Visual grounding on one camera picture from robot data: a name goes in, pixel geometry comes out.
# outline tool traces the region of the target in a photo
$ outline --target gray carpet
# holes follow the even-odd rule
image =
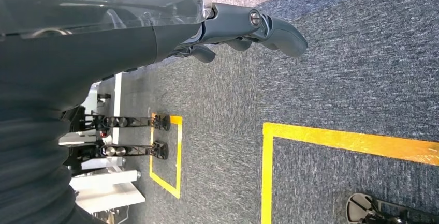
[[[439,0],[301,1],[312,5],[306,15],[297,0],[260,5],[295,19],[310,43],[300,59],[221,46],[210,64],[170,59],[123,75],[123,115],[183,117],[181,199],[149,178],[149,158],[130,158],[147,201],[128,223],[259,223],[266,121],[439,140]],[[175,133],[157,135],[175,147]],[[149,129],[120,131],[121,143],[149,138]],[[169,183],[174,156],[154,165]],[[275,140],[273,223],[344,223],[356,191],[439,214],[438,167]]]

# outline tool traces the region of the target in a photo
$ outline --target cable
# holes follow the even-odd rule
[[[122,224],[122,223],[124,223],[124,222],[129,218],[128,210],[129,210],[129,205],[128,205],[128,207],[126,208],[126,218],[123,219],[123,220],[121,220],[118,224]]]

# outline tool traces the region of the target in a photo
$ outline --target screw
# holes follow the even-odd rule
[[[260,24],[260,22],[261,22],[260,19],[261,19],[261,16],[260,16],[259,13],[253,12],[253,13],[250,14],[250,23],[253,26],[258,26]]]

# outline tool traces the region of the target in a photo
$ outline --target yellow tape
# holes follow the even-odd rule
[[[439,143],[346,131],[264,123],[261,223],[271,224],[274,137],[439,166]]]
[[[160,186],[162,186],[165,190],[175,196],[177,199],[180,198],[181,195],[181,150],[182,150],[182,137],[183,137],[183,117],[181,116],[171,116],[171,124],[176,124],[178,127],[177,134],[177,174],[175,175],[175,187],[170,185],[168,182],[160,178],[153,171],[153,157],[150,157],[150,177],[152,180],[156,181]],[[151,128],[151,144],[154,142],[154,128]]]

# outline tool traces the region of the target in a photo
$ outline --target black sleeve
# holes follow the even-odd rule
[[[57,120],[59,114],[0,110],[1,223],[103,223],[75,204],[70,171],[62,165],[68,151],[58,145],[69,122]]]

